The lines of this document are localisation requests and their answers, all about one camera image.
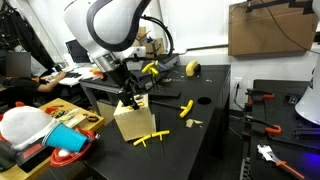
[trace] desk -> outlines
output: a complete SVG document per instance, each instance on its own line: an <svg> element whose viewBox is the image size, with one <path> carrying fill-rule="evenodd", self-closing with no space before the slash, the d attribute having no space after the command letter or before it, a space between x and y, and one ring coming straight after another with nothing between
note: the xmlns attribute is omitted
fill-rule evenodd
<svg viewBox="0 0 320 180"><path fill-rule="evenodd" d="M109 180L182 180L201 179L209 155L222 157L223 133L228 127L230 66L202 66L199 76L187 77L185 66L173 68L162 85L181 92L180 98L161 100L172 105L194 100L194 106L185 118L180 111L150 104L156 116L157 131L170 130L163 141L152 138L147 147L125 142L117 124L108 124L99 134L95 152L85 164L96 174ZM198 99L208 97L209 104ZM188 119L203 121L201 127L186 128Z"/></svg>
<svg viewBox="0 0 320 180"><path fill-rule="evenodd" d="M254 88L275 92L275 99L266 99L261 103L254 103L252 115L255 118L265 120L271 124L280 125L282 133L274 136L275 139L295 142L319 148L319 139L298 139L293 135L297 127L316 127L309 121L297 117L294 106L286 100L288 94L302 96L308 82L303 81L276 81L255 80ZM250 138L250 175L253 179L292 179L281 169L274 168L271 162L267 163L261 159L257 152L257 144L260 142L269 144L276 156L296 169L306 179L319 179L320 153L310 151L306 148L286 145L267 138L263 134L263 126L253 124Z"/></svg>
<svg viewBox="0 0 320 180"><path fill-rule="evenodd" d="M54 106L54 105L63 105L64 107L60 107L61 109L75 109L79 108L73 104L70 104L62 99L55 99L41 107L39 109L45 110L49 106ZM90 115L94 115L93 113L86 111L82 108L80 108L79 113L87 113ZM95 123L89 123L85 126L85 130L93 130L97 131L99 128L104 126L105 120L102 117L99 117L99 121ZM43 173L46 169L50 167L50 158L47 158L45 161L43 161L41 164L39 164L37 167L35 167L32 171L29 173L25 173L23 170L21 170L17 165L13 166L11 169L0 173L0 179L1 180L22 180L22 179L37 179L37 177Z"/></svg>

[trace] person's arm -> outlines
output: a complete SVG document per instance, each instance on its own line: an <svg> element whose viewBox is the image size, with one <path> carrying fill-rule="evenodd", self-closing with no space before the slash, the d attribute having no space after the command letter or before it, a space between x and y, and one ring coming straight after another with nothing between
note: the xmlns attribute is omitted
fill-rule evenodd
<svg viewBox="0 0 320 180"><path fill-rule="evenodd" d="M38 92L51 92L53 88L59 84L59 81L61 81L65 76L65 72L60 72L57 76L55 76L54 81L51 81L47 84L41 84L38 87Z"/></svg>

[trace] black cable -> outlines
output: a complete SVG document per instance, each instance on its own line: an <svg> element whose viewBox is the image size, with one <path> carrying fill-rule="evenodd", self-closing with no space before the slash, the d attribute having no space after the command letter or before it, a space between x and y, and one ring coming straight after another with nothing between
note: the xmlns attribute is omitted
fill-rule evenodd
<svg viewBox="0 0 320 180"><path fill-rule="evenodd" d="M167 55L167 57L170 57L172 55L173 50L174 50L174 44L173 44L173 39L172 39L172 36L171 36L168 28L159 19L156 19L154 17L149 17L149 16L144 15L144 16L141 16L141 18L159 25L164 30L164 32L166 33L166 35L168 37L169 43L170 43L170 50Z"/></svg>
<svg viewBox="0 0 320 180"><path fill-rule="evenodd" d="M173 50L174 50L174 43L173 43L173 39L172 36L168 30L168 28L163 24L163 22L161 22L159 19L156 19L154 17L150 17L150 16L141 16L141 19L153 22L155 24L157 24L158 26L160 26L164 32L166 33L168 40L169 40L169 44L170 44L170 50L169 53L165 56L165 57L155 57L155 58L145 58L145 57L135 57L135 58L126 58L123 60L124 63L128 62L128 61L135 61L135 60L162 60L162 59L168 59L171 57Z"/></svg>
<svg viewBox="0 0 320 180"><path fill-rule="evenodd" d="M316 52L316 51L312 51L312 50L309 50L309 49L306 49L306 48L302 47L302 46L301 46L300 44L298 44L296 41L294 41L293 39L291 39L291 38L282 30L282 28L280 27L280 25L278 24L278 22L277 22L276 19L274 18L272 12L270 11L270 9L269 9L268 7L266 7L266 8L267 8L267 10L269 11L269 13L270 13L273 21L274 21L274 22L276 23L276 25L278 26L279 30L282 32L282 34L283 34L287 39L289 39L291 42L293 42L294 44L296 44L297 46L299 46L300 48L302 48L302 49L305 50L305 51L309 51L309 52L312 52L312 53L315 53L315 54L320 54L320 53L318 53L318 52Z"/></svg>

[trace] machine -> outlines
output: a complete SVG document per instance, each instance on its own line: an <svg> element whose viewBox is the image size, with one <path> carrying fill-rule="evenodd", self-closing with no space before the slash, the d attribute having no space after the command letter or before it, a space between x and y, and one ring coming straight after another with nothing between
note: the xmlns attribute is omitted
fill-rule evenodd
<svg viewBox="0 0 320 180"><path fill-rule="evenodd" d="M119 99L139 109L133 99L136 79L117 57L129 48L142 13L151 0L75 0L64 10L64 20L100 70L121 87Z"/></svg>
<svg viewBox="0 0 320 180"><path fill-rule="evenodd" d="M320 18L320 0L313 0L312 9ZM306 120L320 125L320 56L318 57L312 80L295 109Z"/></svg>

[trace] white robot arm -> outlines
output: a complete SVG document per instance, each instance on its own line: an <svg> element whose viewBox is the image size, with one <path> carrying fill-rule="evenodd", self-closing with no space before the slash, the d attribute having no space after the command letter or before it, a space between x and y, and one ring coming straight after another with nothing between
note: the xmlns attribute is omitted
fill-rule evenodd
<svg viewBox="0 0 320 180"><path fill-rule="evenodd" d="M151 0L75 0L64 10L64 20L90 58L115 84L124 105L138 106L129 87L131 73L114 52L129 48L142 13Z"/></svg>

